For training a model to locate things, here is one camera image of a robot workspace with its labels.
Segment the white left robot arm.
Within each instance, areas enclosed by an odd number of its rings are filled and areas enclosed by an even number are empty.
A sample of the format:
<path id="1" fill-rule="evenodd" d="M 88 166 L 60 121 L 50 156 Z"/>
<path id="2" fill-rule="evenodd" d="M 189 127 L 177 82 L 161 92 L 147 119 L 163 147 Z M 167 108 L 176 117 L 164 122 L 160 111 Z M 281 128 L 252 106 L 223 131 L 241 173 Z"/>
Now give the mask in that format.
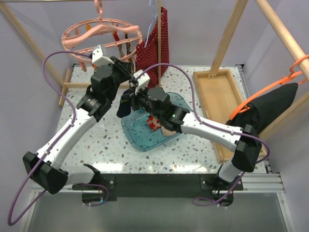
<path id="1" fill-rule="evenodd" d="M 61 166 L 78 141 L 109 111 L 120 85 L 130 81 L 132 63 L 111 57 L 112 62 L 97 65 L 86 92 L 75 106 L 75 113 L 57 134 L 37 152 L 27 152 L 23 163 L 30 179 L 50 194 L 56 194 L 66 185 L 84 184 L 96 189 L 100 184 L 98 170 L 85 164 L 70 171 Z"/>

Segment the brown yellow argyle sock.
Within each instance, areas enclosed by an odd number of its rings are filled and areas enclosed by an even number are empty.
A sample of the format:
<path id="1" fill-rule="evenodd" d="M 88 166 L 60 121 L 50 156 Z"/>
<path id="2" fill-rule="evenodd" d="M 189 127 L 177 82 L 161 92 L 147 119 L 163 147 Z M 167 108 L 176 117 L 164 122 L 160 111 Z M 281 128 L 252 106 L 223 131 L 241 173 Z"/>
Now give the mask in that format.
<path id="1" fill-rule="evenodd" d="M 128 33 L 125 32 L 124 35 L 125 35 L 125 38 L 128 39 Z M 127 43 L 126 43 L 126 54 L 127 54 L 127 55 L 130 55 L 130 54 L 131 54 L 131 44 L 130 44 L 130 42 L 127 42 Z M 132 59 L 132 58 L 129 58 L 128 61 L 129 61 L 131 64 L 133 64 L 133 59 Z"/>

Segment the navy santa sock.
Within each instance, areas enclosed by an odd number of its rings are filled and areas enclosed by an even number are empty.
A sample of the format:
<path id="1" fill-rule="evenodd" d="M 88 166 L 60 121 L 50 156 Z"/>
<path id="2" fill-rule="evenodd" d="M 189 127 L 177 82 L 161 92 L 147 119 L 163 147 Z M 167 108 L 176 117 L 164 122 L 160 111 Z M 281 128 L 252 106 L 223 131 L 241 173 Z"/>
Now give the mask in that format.
<path id="1" fill-rule="evenodd" d="M 119 108 L 118 108 L 118 111 L 116 113 L 116 115 L 119 118 L 124 118 L 124 117 L 130 115 L 131 106 L 132 106 L 131 102 L 132 102 L 131 90 L 128 89 L 123 93 L 123 95 L 120 98 Z"/>

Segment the red beige knit sock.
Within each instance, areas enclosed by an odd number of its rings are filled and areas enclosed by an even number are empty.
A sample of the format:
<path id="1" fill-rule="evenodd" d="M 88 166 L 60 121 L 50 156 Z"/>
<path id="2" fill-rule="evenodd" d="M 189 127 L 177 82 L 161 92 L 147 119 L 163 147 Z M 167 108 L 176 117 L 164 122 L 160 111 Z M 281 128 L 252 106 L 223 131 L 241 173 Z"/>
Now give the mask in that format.
<path id="1" fill-rule="evenodd" d="M 161 129 L 162 134 L 165 137 L 171 137 L 171 136 L 176 134 L 176 131 L 169 131 L 165 127 L 163 127 L 160 124 L 160 120 L 153 117 L 153 116 L 149 116 L 149 118 L 147 119 L 146 122 L 147 122 L 147 124 L 149 125 L 149 127 L 152 131 L 157 131 L 157 130 Z"/>

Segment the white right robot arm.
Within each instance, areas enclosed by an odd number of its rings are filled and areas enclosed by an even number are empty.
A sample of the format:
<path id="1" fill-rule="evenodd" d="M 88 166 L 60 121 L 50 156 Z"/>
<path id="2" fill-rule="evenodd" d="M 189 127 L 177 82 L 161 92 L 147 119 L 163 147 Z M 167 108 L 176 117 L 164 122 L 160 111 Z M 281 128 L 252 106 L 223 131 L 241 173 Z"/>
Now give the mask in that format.
<path id="1" fill-rule="evenodd" d="M 173 104 L 169 94 L 161 87 L 132 87 L 128 91 L 128 100 L 133 110 L 145 110 L 169 131 L 196 135 L 233 152 L 233 157 L 217 172 L 217 188 L 225 190 L 232 185 L 237 175 L 254 171 L 262 146 L 253 126 L 241 128 L 199 117 L 196 113 Z"/>

